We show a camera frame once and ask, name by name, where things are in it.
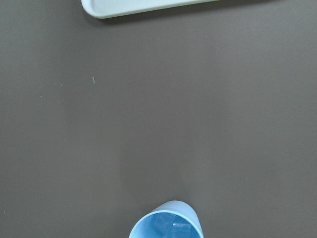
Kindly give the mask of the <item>light blue cup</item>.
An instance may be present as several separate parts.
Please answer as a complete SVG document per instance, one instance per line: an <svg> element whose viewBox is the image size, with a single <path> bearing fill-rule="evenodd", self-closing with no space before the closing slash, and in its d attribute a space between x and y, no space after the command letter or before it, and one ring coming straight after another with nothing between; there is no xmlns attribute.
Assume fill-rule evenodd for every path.
<svg viewBox="0 0 317 238"><path fill-rule="evenodd" d="M202 238L195 210L185 202L169 201L143 216L132 228L130 238Z"/></svg>

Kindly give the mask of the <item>cream rabbit tray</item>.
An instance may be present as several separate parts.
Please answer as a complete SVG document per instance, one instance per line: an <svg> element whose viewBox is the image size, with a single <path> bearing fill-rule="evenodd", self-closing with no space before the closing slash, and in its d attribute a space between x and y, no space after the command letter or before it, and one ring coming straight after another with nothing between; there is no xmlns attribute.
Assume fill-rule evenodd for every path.
<svg viewBox="0 0 317 238"><path fill-rule="evenodd" d="M107 19L205 2L205 0L82 0L81 4L90 16Z"/></svg>

